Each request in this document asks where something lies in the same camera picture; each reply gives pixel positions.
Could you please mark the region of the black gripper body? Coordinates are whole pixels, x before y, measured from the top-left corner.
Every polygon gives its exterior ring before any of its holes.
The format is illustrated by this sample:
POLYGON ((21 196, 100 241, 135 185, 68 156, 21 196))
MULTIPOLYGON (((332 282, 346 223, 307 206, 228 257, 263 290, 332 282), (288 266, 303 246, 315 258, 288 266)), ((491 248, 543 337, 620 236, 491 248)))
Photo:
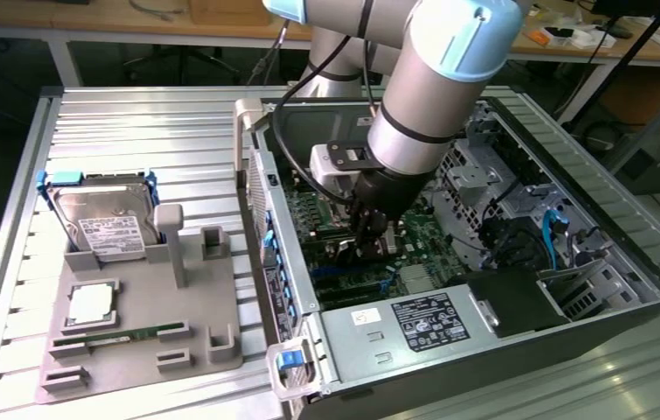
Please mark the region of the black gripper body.
POLYGON ((388 169, 362 171, 352 189, 352 207, 399 218, 413 206, 433 172, 403 175, 388 169))

